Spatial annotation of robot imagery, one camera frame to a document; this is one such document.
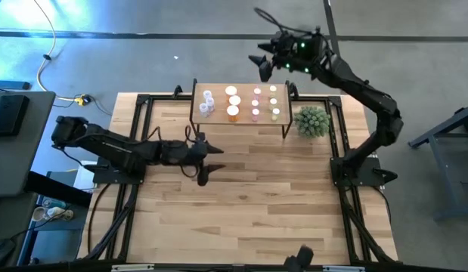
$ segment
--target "floor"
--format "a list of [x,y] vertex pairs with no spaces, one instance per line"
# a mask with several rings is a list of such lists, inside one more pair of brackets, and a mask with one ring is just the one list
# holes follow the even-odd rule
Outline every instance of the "floor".
[[[342,57],[359,76],[390,93],[404,117],[398,142],[378,152],[382,166],[399,175],[386,186],[386,195],[400,260],[468,270],[468,218],[441,223],[432,220],[433,212],[444,205],[435,160],[427,146],[410,150],[406,144],[468,105],[468,42],[460,42],[468,41],[468,0],[39,3],[60,31],[178,34],[166,36],[169,39],[58,39],[54,61],[43,74],[44,84],[63,96],[93,94],[109,110],[117,92],[173,91],[176,85],[188,90],[193,77],[199,82],[258,82],[257,69],[247,55],[260,54],[256,39],[276,29],[258,18],[252,8],[264,8],[289,26],[313,29],[320,25],[328,34],[328,26],[333,25],[328,23],[324,6],[330,4]],[[49,30],[33,2],[2,0],[0,31],[29,30]],[[391,37],[388,40],[399,37],[401,42],[369,42],[384,40],[380,36]],[[426,41],[411,42],[411,37]],[[50,46],[51,39],[0,37],[0,79],[34,82],[33,90],[38,91],[36,70]],[[277,71],[271,81],[282,83],[286,79],[296,82],[304,93],[339,92],[284,70]],[[110,121],[94,106],[54,108],[33,165],[37,172],[77,167],[50,148],[47,135],[59,115],[84,116],[103,126]],[[367,113],[367,120],[374,129],[375,116]],[[83,150],[71,150],[70,154],[94,159]]]

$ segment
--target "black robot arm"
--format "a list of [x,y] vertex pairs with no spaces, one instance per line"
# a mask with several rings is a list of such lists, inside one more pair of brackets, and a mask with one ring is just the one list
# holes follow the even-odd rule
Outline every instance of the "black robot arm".
[[270,79],[274,68],[306,73],[312,80],[319,79],[331,88],[343,90],[376,113],[376,131],[360,147],[350,150],[342,160],[336,162],[339,166],[339,178],[356,178],[359,168],[372,152],[381,146],[395,143],[403,126],[396,101],[388,94],[370,86],[368,81],[358,78],[349,65],[331,50],[319,27],[316,32],[293,29],[279,24],[263,10],[256,8],[256,12],[280,28],[271,42],[258,45],[262,50],[273,54],[271,61],[268,61],[266,56],[249,56],[259,67],[263,82]]
[[[184,141],[165,141],[161,139],[160,128],[155,128],[148,138],[158,133],[159,141],[148,139],[135,141],[99,125],[90,124],[84,118],[59,116],[52,134],[54,142],[52,147],[62,151],[65,147],[81,147],[106,159],[116,171],[138,179],[143,178],[146,165],[180,166],[182,171],[186,166],[193,166],[196,169],[195,174],[187,176],[192,178],[197,175],[198,184],[204,186],[209,180],[209,173],[224,166],[205,166],[203,159],[208,154],[223,153],[223,151],[210,145],[205,140],[204,133],[199,133],[194,140],[191,140],[190,131],[190,127],[185,128]],[[188,141],[193,143],[191,147],[188,146]],[[97,172],[109,166],[86,165],[85,167]]]

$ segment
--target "wooden tabletop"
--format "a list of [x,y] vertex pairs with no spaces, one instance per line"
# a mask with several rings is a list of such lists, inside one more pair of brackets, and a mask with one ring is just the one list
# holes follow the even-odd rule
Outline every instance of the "wooden tabletop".
[[[136,96],[118,94],[111,131],[129,135]],[[293,102],[293,113],[305,105],[323,106]],[[369,136],[363,106],[342,96],[342,107],[349,143],[357,147]],[[150,129],[159,125],[163,139],[183,139],[190,108],[190,101],[155,102]],[[333,118],[341,143],[337,116]],[[315,251],[313,264],[349,263],[338,192],[330,177],[328,137],[308,140],[292,127],[283,140],[277,126],[226,125],[220,130],[203,125],[202,131],[212,145],[225,151],[209,155],[206,161],[227,167],[212,173],[205,187],[186,178],[179,168],[149,167],[138,194],[128,262],[283,264],[306,244]],[[93,246],[111,224],[118,187],[111,185],[98,203],[91,229]],[[100,190],[95,191],[91,207]],[[359,191],[367,229],[396,259],[383,198],[369,187]],[[88,220],[78,257],[87,252]],[[359,235],[353,229],[361,256]]]
[[[228,86],[234,86],[237,89],[237,95],[240,97],[241,102],[239,105],[239,119],[237,122],[232,123],[228,121],[227,107],[230,104],[227,101],[225,89]],[[269,109],[270,105],[270,87],[274,86],[276,90],[277,106],[280,110],[277,121],[272,121],[272,110]],[[258,121],[252,119],[252,100],[254,99],[254,89],[261,89],[259,95],[259,117]],[[208,117],[200,115],[200,104],[205,100],[203,98],[204,91],[211,91],[212,97],[215,101],[215,110]],[[287,125],[290,122],[289,117],[289,97],[287,95],[287,86],[282,84],[206,84],[198,83],[195,87],[194,102],[192,106],[192,121],[194,124],[211,124],[211,125],[224,125],[224,124],[237,124],[237,125]]]

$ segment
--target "potted plant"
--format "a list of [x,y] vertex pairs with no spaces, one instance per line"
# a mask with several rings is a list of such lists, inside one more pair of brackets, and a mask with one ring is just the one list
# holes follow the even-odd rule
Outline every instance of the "potted plant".
[[299,135],[306,138],[322,137],[330,130],[331,116],[318,107],[302,107],[294,114]]

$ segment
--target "small cup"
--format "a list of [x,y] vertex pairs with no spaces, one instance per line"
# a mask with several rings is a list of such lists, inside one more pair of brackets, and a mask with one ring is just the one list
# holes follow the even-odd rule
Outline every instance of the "small cup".
[[277,99],[271,98],[269,101],[269,110],[272,111],[275,108],[277,108]]
[[254,122],[259,121],[259,110],[258,109],[252,110],[252,120]]
[[212,112],[215,109],[215,101],[213,100],[213,98],[207,98],[205,104],[208,106],[209,112]]
[[34,222],[41,221],[47,215],[47,211],[48,209],[44,207],[35,208],[34,212],[32,213],[32,221]]
[[228,100],[228,103],[230,103],[231,106],[239,107],[240,101],[241,101],[240,97],[237,95],[234,95],[230,97],[230,99]]
[[204,118],[209,117],[209,106],[207,106],[206,103],[201,103],[200,115]]
[[227,108],[228,121],[237,122],[239,119],[239,108],[237,106],[229,106]]
[[278,108],[275,108],[272,110],[272,121],[277,121],[277,119],[279,119],[279,114],[280,114],[280,110]]
[[269,87],[269,90],[271,90],[271,93],[269,94],[269,98],[275,98],[276,97],[276,92],[277,92],[277,87],[274,85],[271,85]]
[[212,92],[209,91],[209,90],[206,90],[206,91],[203,91],[203,99],[207,99],[207,98],[210,98],[212,97]]
[[255,100],[259,100],[260,97],[261,97],[261,89],[255,88],[255,89],[254,89],[254,99],[255,99]]
[[237,88],[235,88],[234,86],[228,86],[227,88],[225,88],[225,94],[227,95],[227,103],[228,103],[228,100],[232,96],[237,95]]

